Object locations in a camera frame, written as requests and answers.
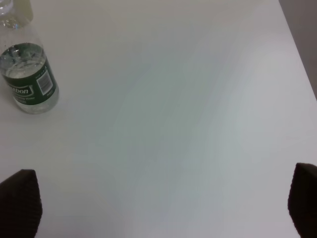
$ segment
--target bottle label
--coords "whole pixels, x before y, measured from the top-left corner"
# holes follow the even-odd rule
[[[42,68],[25,78],[10,78],[3,75],[13,91],[14,98],[25,105],[36,105],[49,99],[56,90],[56,81],[46,58]]]

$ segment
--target gray floor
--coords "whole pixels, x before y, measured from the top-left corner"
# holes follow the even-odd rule
[[[280,3],[317,97],[317,1],[280,0]]]

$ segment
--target barcode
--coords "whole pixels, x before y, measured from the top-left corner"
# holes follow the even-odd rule
[[[38,85],[41,89],[41,92],[43,95],[47,94],[50,89],[53,87],[53,83],[50,77],[49,72],[46,70],[46,72],[37,80]]]

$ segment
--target white tabletop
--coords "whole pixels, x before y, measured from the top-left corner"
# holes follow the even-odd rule
[[[277,0],[32,6],[60,101],[1,94],[0,180],[36,170],[38,238],[298,237],[317,103]]]

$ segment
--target clear plastic bottle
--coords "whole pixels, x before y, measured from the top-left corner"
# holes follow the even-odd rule
[[[43,45],[13,0],[0,0],[0,73],[23,111],[40,114],[56,105],[59,89]]]

